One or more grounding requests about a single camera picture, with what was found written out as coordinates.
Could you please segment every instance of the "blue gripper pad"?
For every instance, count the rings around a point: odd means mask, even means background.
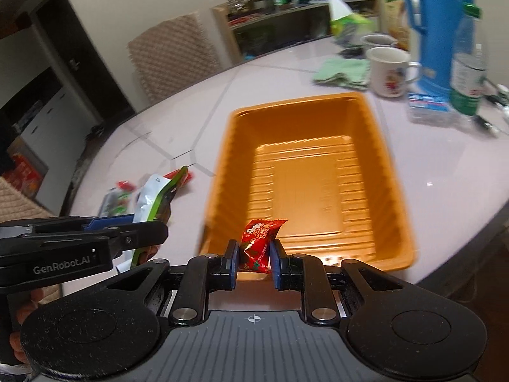
[[[281,290],[281,270],[279,269],[279,254],[276,251],[276,247],[274,245],[274,241],[270,242],[269,246],[269,260],[270,260],[270,269],[272,271],[272,279],[274,280],[274,287],[277,290]]]
[[[239,269],[239,244],[235,245],[232,255],[232,265],[230,267],[230,280],[232,283],[232,289],[235,289],[237,284],[237,271]]]
[[[94,218],[83,230],[97,231],[113,225],[132,224],[134,214],[118,215],[116,217]]]

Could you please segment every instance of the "hand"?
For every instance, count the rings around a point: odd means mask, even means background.
[[[160,245],[151,245],[150,247],[147,247],[147,251],[144,251],[139,255],[138,265],[146,263],[152,257],[154,257],[157,254],[159,247],[161,247],[161,246]]]
[[[37,307],[39,307],[39,302],[47,298],[51,295],[55,295],[58,293],[59,287],[58,286],[49,286],[44,287],[42,289],[35,289],[30,292],[30,301],[25,303],[23,306],[21,306],[18,311],[16,312],[16,320],[19,324],[23,324],[23,322],[26,320],[26,318],[32,313],[34,310],[36,310]],[[26,355],[23,352],[23,349],[21,348],[21,341],[19,339],[20,332],[15,331],[11,333],[11,336],[9,337],[9,342],[11,343],[11,347],[14,350],[14,356],[16,356],[16,359],[23,363],[28,363],[28,360],[26,359]]]

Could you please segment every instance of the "green bottle label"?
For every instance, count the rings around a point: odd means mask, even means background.
[[[462,95],[454,89],[450,91],[450,104],[464,115],[473,116],[477,112],[480,98]]]

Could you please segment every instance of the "green snack package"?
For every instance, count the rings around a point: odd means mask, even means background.
[[[186,166],[180,168],[172,179],[167,179],[156,173],[153,174],[139,193],[132,222],[141,223],[159,219],[167,223],[171,215],[170,202],[184,184],[187,174],[188,168]],[[134,251],[131,268],[139,264],[139,257],[145,251],[148,251],[147,247]]]

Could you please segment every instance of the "white cabinet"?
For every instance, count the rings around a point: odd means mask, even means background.
[[[91,124],[60,89],[28,124],[21,137],[48,166],[36,201],[58,215]]]

